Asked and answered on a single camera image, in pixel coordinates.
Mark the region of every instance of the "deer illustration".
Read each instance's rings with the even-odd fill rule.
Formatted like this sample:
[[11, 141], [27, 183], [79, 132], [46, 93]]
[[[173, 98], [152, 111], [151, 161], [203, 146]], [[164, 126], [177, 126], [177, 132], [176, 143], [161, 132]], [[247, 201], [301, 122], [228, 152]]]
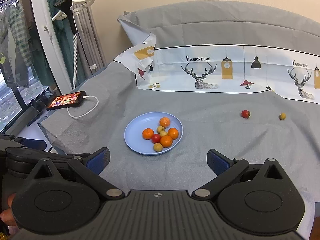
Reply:
[[293, 76], [292, 70], [289, 72], [289, 69], [288, 69], [288, 73], [289, 73], [289, 76], [294, 80], [294, 84], [298, 87], [298, 91], [299, 91], [300, 96], [302, 98], [307, 98], [307, 99], [312, 99], [312, 100], [315, 99], [312, 94], [308, 94], [307, 92], [303, 91], [303, 89], [302, 89], [304, 84], [311, 78], [312, 73], [310, 73], [310, 75], [309, 75], [309, 72], [307, 70], [308, 77], [306, 78], [306, 75], [304, 75], [304, 79], [302, 79], [301, 83], [298, 83], [298, 79], [296, 78], [297, 73], [295, 73]]
[[193, 68], [191, 69], [191, 72], [190, 70], [188, 70], [188, 65], [189, 63], [185, 66], [185, 69], [181, 66], [181, 68], [183, 69], [184, 72], [186, 72], [187, 74], [191, 75], [193, 78], [196, 79], [196, 83], [195, 83], [195, 88], [198, 88], [198, 89], [217, 89], [218, 88], [218, 85], [217, 84], [208, 84], [208, 83], [204, 83], [203, 82], [203, 79], [207, 77], [207, 75], [213, 73], [213, 71], [215, 71], [217, 65], [213, 68], [212, 65], [207, 62], [209, 65], [210, 65], [210, 70], [209, 72], [207, 71], [206, 68], [205, 69], [205, 72], [202, 74], [201, 77], [197, 77], [197, 75], [193, 72]]

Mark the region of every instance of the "window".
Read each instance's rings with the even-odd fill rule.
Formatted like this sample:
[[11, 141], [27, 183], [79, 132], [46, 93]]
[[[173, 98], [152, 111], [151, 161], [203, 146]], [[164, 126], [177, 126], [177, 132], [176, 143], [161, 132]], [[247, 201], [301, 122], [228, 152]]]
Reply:
[[0, 0], [0, 131], [55, 87], [31, 0]]

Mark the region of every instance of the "ribbed black surface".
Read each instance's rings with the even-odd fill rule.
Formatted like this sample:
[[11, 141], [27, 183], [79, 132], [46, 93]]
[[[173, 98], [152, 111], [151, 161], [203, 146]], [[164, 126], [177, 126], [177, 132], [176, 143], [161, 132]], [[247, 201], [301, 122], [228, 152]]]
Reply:
[[107, 202], [88, 225], [59, 236], [40, 236], [22, 230], [13, 240], [246, 240], [301, 239], [290, 232], [282, 236], [253, 236], [226, 224], [206, 201], [190, 198], [186, 191], [137, 191], [127, 198]]

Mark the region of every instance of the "phone screen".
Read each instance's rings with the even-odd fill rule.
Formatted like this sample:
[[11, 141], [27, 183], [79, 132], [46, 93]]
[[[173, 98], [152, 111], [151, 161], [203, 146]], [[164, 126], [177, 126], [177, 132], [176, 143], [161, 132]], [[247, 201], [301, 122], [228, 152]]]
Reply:
[[67, 95], [62, 95], [62, 96], [56, 97], [52, 101], [52, 103], [49, 105], [49, 107], [63, 106], [63, 105], [72, 104], [77, 100], [79, 95], [80, 95], [80, 92], [76, 92], [76, 93], [72, 93], [72, 94], [67, 94]]

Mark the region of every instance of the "silver screw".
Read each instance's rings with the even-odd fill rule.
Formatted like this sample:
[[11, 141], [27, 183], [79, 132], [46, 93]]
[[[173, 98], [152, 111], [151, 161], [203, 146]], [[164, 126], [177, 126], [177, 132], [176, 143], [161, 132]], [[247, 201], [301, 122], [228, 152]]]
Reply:
[[195, 195], [198, 197], [207, 197], [210, 195], [210, 191], [205, 188], [200, 188], [195, 191]]
[[107, 195], [110, 197], [119, 197], [122, 194], [122, 191], [118, 188], [111, 188], [107, 190]]

